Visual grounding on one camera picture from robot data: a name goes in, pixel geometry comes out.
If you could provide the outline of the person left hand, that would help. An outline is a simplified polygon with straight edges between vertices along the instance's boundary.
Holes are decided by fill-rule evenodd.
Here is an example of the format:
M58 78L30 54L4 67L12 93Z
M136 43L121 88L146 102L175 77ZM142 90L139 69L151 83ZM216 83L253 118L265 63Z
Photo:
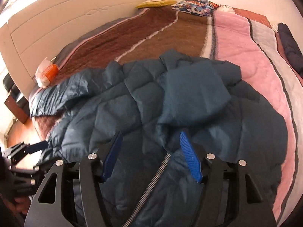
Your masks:
M28 196L17 197L14 199L13 210L16 213L27 215L31 205L31 200Z

